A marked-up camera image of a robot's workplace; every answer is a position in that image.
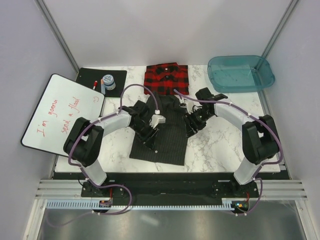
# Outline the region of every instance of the gray floor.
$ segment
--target gray floor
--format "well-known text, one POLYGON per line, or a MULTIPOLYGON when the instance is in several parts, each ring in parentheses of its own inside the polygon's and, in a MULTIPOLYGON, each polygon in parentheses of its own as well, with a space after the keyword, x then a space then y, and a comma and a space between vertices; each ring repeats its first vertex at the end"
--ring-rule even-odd
MULTIPOLYGON (((86 212, 46 210, 52 224, 86 212)), ((260 202, 248 216, 218 211, 133 210, 87 215, 59 228, 42 223, 39 240, 305 240, 294 202, 260 202)))

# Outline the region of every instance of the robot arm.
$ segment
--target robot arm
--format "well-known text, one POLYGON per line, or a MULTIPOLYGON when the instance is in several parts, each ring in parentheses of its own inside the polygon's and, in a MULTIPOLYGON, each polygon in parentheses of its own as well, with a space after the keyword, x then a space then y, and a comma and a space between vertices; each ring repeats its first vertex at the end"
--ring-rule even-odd
MULTIPOLYGON (((223 94, 214 96, 208 88, 199 90, 196 93, 196 97, 198 100, 222 100, 222 102, 231 102, 227 99, 228 97, 223 94)), ((233 175, 239 185, 245 185, 251 182, 257 171, 262 167, 262 164, 279 151, 275 139, 267 129, 230 105, 222 103, 201 103, 201 107, 195 111, 193 111, 193 103, 190 104, 190 102, 186 102, 185 106, 187 113, 184 116, 184 121, 187 126, 188 137, 191 137, 199 130, 202 130, 206 126, 206 121, 213 116, 226 119, 242 131, 242 150, 245 157, 233 175)), ((267 126, 278 136, 275 122, 271 116, 265 115, 258 117, 255 114, 251 115, 267 124, 267 126)))
MULTIPOLYGON (((142 101, 137 101, 131 107, 124 106, 122 111, 116 115, 93 125, 84 135, 87 139, 83 137, 77 144, 72 154, 72 159, 82 165, 87 176, 95 184, 101 186, 107 178, 98 161, 102 139, 106 135, 118 129, 130 127, 146 147, 154 149, 155 138, 159 131, 157 125, 165 123, 166 119, 159 115, 159 112, 156 112, 157 114, 152 116, 150 122, 145 122, 143 117, 148 111, 149 108, 142 101)), ((63 150, 67 154, 70 154, 75 141, 89 124, 90 121, 83 117, 75 121, 63 146, 63 150)))

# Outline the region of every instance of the translucent plastic bin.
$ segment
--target translucent plastic bin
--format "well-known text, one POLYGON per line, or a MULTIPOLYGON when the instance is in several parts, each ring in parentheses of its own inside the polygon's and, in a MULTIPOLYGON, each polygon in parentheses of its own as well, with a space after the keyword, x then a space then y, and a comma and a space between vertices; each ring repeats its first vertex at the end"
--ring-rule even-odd
POLYGON ((208 75, 220 93, 258 92, 275 82, 268 61, 255 55, 214 57, 208 63, 208 75))

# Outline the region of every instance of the marble surface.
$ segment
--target marble surface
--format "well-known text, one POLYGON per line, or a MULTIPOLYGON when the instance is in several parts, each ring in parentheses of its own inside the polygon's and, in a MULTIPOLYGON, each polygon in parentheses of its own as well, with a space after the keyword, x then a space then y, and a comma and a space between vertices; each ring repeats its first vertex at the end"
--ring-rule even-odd
MULTIPOLYGON (((125 86, 133 83, 143 84, 146 71, 145 66, 92 68, 127 70, 125 86)), ((190 65, 188 76, 190 97, 195 97, 195 93, 205 87, 208 87, 213 94, 218 94, 209 81, 206 65, 190 65)), ((263 115, 256 92, 226 95, 233 103, 249 113, 263 115)), ((125 92, 123 104, 133 106, 137 100, 146 102, 147 98, 148 95, 144 94, 142 87, 133 86, 125 92)), ((120 105, 119 98, 106 98, 105 101, 104 115, 113 113, 120 105)), ((212 117, 207 121, 205 129, 188 139, 184 166, 129 158, 134 135, 134 131, 127 127, 103 138, 98 159, 105 172, 234 172, 244 157, 241 132, 221 117, 212 117)), ((80 172, 80 169, 70 166, 67 158, 60 156, 55 171, 80 172)), ((266 165, 261 170, 261 172, 279 171, 279 165, 266 165)))

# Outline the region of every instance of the flannel shirt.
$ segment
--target flannel shirt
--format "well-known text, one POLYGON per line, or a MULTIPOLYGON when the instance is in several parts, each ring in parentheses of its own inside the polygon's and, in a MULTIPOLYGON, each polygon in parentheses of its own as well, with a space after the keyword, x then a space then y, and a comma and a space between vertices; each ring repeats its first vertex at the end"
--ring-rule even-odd
POLYGON ((147 66, 143 85, 160 95, 176 95, 174 89, 189 95, 188 65, 173 62, 147 66))

